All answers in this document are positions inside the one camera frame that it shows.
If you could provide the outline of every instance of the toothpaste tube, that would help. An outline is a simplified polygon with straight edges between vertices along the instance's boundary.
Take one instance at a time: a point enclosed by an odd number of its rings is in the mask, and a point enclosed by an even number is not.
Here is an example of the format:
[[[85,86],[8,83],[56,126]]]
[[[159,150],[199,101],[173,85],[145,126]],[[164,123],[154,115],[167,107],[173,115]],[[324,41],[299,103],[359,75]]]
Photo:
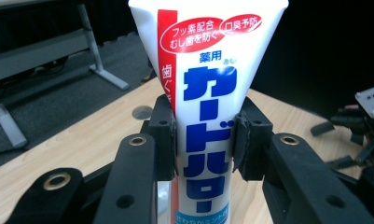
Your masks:
[[[130,0],[177,124],[171,223],[230,223],[235,115],[287,0]]]

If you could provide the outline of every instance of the gray carpet floor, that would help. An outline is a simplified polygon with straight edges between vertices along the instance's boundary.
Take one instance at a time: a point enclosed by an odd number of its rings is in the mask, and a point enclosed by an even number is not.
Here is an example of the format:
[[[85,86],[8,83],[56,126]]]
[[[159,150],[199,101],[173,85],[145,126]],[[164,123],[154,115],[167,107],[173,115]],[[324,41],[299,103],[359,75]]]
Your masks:
[[[104,69],[130,84],[123,91],[89,71],[93,58],[88,50],[70,55],[64,66],[0,85],[3,104],[28,140],[13,149],[0,126],[0,166],[49,139],[140,86],[149,76],[144,47],[138,34],[121,36],[99,47]]]

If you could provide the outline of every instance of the screw hole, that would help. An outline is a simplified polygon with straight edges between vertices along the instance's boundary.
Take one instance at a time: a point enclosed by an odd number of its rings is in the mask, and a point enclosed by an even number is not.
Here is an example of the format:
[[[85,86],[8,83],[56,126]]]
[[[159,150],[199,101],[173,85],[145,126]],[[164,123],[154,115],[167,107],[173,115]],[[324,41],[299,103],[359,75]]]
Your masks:
[[[129,144],[135,147],[141,146],[145,144],[146,139],[144,137],[133,137],[131,140],[129,140]]]
[[[299,140],[297,138],[292,136],[282,136],[281,140],[283,143],[286,143],[287,145],[296,146],[299,144]]]
[[[134,197],[131,195],[123,195],[117,199],[117,207],[126,209],[134,204]]]
[[[149,119],[152,115],[152,108],[148,105],[137,106],[132,111],[132,116],[135,119]]]
[[[326,202],[338,208],[344,208],[346,206],[346,203],[341,198],[334,196],[334,195],[327,196]]]
[[[44,183],[45,190],[61,189],[70,182],[71,176],[67,173],[51,175]]]

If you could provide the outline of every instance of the wooden table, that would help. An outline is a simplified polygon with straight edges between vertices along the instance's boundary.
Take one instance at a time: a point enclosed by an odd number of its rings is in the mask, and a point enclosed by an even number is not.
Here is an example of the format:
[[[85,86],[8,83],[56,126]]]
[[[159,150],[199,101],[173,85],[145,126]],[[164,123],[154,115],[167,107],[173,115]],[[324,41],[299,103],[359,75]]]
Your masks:
[[[132,117],[139,105],[154,106],[163,94],[154,79],[119,98],[89,117],[56,134],[0,167],[0,223],[7,220],[20,196],[45,172],[59,167],[75,167],[84,175],[111,162],[120,141],[139,133],[143,124]],[[310,128],[325,121],[311,113],[287,105],[267,95],[249,91],[248,97],[274,125],[275,133],[293,133],[303,137],[324,161],[344,155],[355,156],[360,146],[350,141],[351,132],[342,127],[313,137]],[[343,173],[359,176],[358,168]],[[239,173],[232,177],[231,223],[272,223],[262,192],[262,183],[243,181]]]

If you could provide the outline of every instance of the black plastic part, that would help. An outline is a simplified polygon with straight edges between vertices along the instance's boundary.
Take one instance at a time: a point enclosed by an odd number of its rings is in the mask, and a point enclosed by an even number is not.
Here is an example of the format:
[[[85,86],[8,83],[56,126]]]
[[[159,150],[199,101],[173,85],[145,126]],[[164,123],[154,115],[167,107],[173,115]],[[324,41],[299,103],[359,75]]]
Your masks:
[[[155,154],[148,134],[122,140],[93,223],[157,223]]]
[[[247,181],[262,180],[267,162],[264,146],[270,142],[273,125],[248,97],[236,121],[233,172],[239,169]]]
[[[365,129],[365,119],[363,114],[361,113],[360,116],[354,115],[352,113],[346,114],[345,112],[342,114],[338,114],[331,118],[331,122],[334,125],[341,125],[350,129],[354,129],[356,133],[364,133]]]
[[[349,175],[346,175],[344,173],[341,173],[337,170],[332,170],[332,172],[335,174],[335,176],[341,181],[341,183],[344,184],[344,186],[347,187],[347,189],[353,193],[354,195],[357,194],[357,189],[356,189],[356,186],[357,186],[357,182],[358,180],[355,179],[355,178],[352,178],[351,176]]]
[[[374,167],[363,170],[356,184],[356,193],[374,216]]]
[[[263,190],[274,223],[374,223],[374,217],[302,138],[272,137]]]
[[[370,138],[369,144],[367,144],[367,146],[364,147],[360,151],[360,153],[358,153],[357,157],[355,158],[356,162],[362,165],[367,159],[369,159],[372,156],[373,151],[374,151],[374,138]]]
[[[357,162],[351,156],[345,156],[334,161],[328,161],[326,164],[329,168],[338,170],[355,166]]]
[[[145,121],[140,133],[150,134],[157,148],[157,180],[170,181],[176,173],[176,126],[172,108],[165,94],[157,98],[150,121]]]
[[[364,144],[364,135],[360,133],[354,133],[352,130],[352,137],[350,137],[350,141],[356,143],[359,146]]]
[[[318,136],[323,133],[330,132],[332,130],[335,130],[335,127],[331,122],[324,122],[322,124],[318,124],[311,128],[311,133],[313,136]]]
[[[93,221],[111,167],[112,162],[84,177],[84,182],[75,195],[79,207],[72,213],[64,214],[61,223],[91,223]]]
[[[59,223],[66,212],[73,212],[75,194],[82,183],[80,171],[59,168],[33,183],[19,200],[7,223]]]

